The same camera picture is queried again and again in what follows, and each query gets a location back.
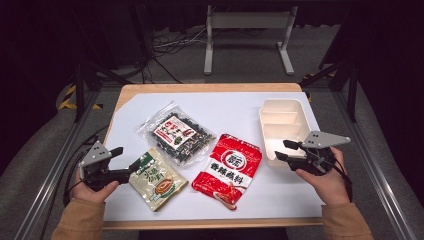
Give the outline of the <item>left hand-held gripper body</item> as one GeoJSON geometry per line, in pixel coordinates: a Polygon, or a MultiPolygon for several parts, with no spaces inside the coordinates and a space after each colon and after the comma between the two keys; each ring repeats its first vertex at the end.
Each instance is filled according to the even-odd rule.
{"type": "Polygon", "coordinates": [[[119,184],[129,182],[130,170],[110,170],[110,151],[100,141],[96,141],[84,158],[79,162],[80,179],[92,190],[99,191],[109,183],[117,181],[119,184]]]}

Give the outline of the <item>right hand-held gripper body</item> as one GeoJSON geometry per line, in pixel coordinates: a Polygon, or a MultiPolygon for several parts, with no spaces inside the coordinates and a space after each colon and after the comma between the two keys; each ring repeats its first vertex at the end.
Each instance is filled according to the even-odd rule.
{"type": "Polygon", "coordinates": [[[344,168],[337,166],[338,160],[331,148],[350,142],[351,139],[347,136],[311,131],[303,142],[296,144],[296,148],[303,150],[305,156],[292,158],[292,170],[301,169],[315,176],[322,176],[335,169],[344,176],[344,168]]]}

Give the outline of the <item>cream divided plastic container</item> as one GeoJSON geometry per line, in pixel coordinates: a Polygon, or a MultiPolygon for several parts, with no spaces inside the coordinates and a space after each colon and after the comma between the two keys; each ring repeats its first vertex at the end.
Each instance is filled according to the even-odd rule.
{"type": "Polygon", "coordinates": [[[287,148],[283,141],[303,141],[312,130],[318,129],[308,104],[301,100],[282,98],[266,99],[259,110],[267,164],[275,168],[287,168],[288,164],[277,159],[275,152],[289,157],[302,157],[303,150],[287,148]]]}

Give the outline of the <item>green beige seasoning packet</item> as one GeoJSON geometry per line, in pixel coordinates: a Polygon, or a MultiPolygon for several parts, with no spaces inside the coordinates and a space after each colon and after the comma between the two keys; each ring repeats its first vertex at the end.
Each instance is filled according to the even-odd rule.
{"type": "Polygon", "coordinates": [[[145,152],[129,177],[130,185],[142,196],[153,212],[159,211],[189,183],[156,148],[145,152]]]}

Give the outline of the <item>clear bag of dried seaweed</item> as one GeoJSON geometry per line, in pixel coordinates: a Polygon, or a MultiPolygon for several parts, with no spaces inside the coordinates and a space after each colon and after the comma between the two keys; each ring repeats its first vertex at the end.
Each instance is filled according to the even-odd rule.
{"type": "Polygon", "coordinates": [[[174,101],[150,116],[137,132],[177,166],[201,161],[216,139],[174,101]]]}

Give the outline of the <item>red white seasoning packet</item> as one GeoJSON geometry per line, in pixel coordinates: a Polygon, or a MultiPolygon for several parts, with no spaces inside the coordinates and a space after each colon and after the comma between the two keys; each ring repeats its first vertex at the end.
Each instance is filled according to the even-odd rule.
{"type": "Polygon", "coordinates": [[[261,160],[258,146],[222,134],[191,186],[229,210],[236,210],[236,203],[250,186],[261,160]]]}

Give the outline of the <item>person's left hand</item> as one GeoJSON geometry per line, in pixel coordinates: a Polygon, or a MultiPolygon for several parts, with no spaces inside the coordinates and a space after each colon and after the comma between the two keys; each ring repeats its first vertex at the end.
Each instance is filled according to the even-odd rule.
{"type": "Polygon", "coordinates": [[[102,204],[118,188],[119,183],[113,181],[99,191],[94,191],[84,182],[77,184],[73,188],[73,197],[93,203],[102,204]]]}

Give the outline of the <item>person's right hand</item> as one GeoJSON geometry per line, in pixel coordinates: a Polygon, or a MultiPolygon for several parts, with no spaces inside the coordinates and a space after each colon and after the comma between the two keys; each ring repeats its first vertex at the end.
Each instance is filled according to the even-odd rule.
{"type": "Polygon", "coordinates": [[[344,166],[343,153],[331,147],[331,150],[336,158],[335,168],[322,176],[315,176],[304,170],[296,170],[296,174],[309,183],[316,191],[319,198],[326,205],[340,205],[350,203],[349,194],[346,190],[345,181],[339,171],[347,173],[344,166]]]}

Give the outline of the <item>yellow black hazard tape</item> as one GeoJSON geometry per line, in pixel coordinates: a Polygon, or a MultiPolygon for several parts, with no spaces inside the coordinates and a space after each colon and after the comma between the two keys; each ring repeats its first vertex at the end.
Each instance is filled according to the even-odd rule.
{"type": "Polygon", "coordinates": [[[76,109],[77,104],[71,102],[71,98],[72,98],[72,96],[75,92],[76,92],[76,85],[71,84],[69,86],[68,90],[66,91],[66,93],[63,97],[63,100],[59,104],[58,108],[59,109],[76,109]]]}

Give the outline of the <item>black metal stand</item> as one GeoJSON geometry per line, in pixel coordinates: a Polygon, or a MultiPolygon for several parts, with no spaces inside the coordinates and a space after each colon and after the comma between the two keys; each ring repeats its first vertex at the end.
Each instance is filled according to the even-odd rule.
{"type": "Polygon", "coordinates": [[[96,75],[97,72],[105,75],[107,78],[110,78],[122,85],[130,84],[129,80],[119,76],[116,73],[96,64],[92,61],[83,60],[75,65],[75,80],[73,83],[76,86],[76,117],[74,122],[78,123],[88,105],[86,104],[84,96],[84,87],[87,86],[91,91],[99,91],[101,88],[101,83],[99,77],[96,75]]]}
{"type": "Polygon", "coordinates": [[[318,80],[323,79],[325,76],[334,73],[334,77],[330,81],[328,87],[333,92],[340,92],[345,84],[348,84],[347,96],[347,113],[352,122],[356,122],[355,107],[356,107],[356,93],[357,93],[357,75],[358,70],[356,64],[352,61],[342,61],[332,64],[323,70],[312,74],[306,75],[299,83],[301,87],[307,87],[318,80]]]}

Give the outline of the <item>white paper sheet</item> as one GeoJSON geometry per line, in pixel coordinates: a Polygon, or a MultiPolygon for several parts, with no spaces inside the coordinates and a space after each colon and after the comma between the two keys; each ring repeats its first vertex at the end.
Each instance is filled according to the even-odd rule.
{"type": "Polygon", "coordinates": [[[150,148],[137,129],[171,101],[214,133],[228,133],[258,146],[263,160],[234,211],[187,187],[163,209],[153,212],[141,195],[125,184],[108,198],[105,219],[109,222],[285,219],[289,225],[320,224],[322,201],[313,187],[290,168],[271,167],[265,160],[259,110],[266,99],[274,98],[298,99],[310,106],[302,92],[140,93],[132,97],[114,113],[111,121],[106,146],[124,148],[123,154],[111,161],[112,169],[132,164],[150,148]]]}

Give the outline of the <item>aluminium frame rail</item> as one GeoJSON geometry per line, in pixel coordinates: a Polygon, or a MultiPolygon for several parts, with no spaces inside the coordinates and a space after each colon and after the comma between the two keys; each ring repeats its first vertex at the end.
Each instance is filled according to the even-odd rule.
{"type": "Polygon", "coordinates": [[[78,108],[76,123],[71,125],[71,129],[62,145],[55,161],[53,162],[45,180],[28,210],[24,220],[22,221],[13,240],[29,240],[41,215],[50,201],[54,190],[58,187],[59,178],[62,171],[65,169],[65,159],[70,156],[71,148],[74,146],[78,134],[81,132],[82,126],[85,123],[89,112],[91,111],[95,101],[98,98],[98,92],[89,92],[86,96],[86,101],[81,108],[78,108]]]}
{"type": "Polygon", "coordinates": [[[394,230],[400,240],[418,240],[413,229],[399,205],[391,186],[385,178],[381,168],[376,160],[371,156],[370,150],[366,145],[365,138],[360,131],[359,126],[351,121],[347,113],[347,102],[340,92],[333,92],[337,106],[341,109],[344,120],[351,132],[351,138],[356,142],[361,153],[365,169],[371,178],[377,195],[394,227],[394,230]]]}

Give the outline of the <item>white metal table frame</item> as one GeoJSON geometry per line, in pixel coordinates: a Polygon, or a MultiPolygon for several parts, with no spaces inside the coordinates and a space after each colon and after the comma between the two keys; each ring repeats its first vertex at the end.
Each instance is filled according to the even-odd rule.
{"type": "Polygon", "coordinates": [[[216,12],[209,5],[206,18],[207,42],[203,73],[205,75],[212,74],[214,29],[256,28],[283,30],[283,38],[276,46],[286,74],[289,76],[293,75],[294,68],[287,52],[287,46],[294,27],[297,11],[298,7],[293,6],[289,10],[280,12],[216,12]]]}

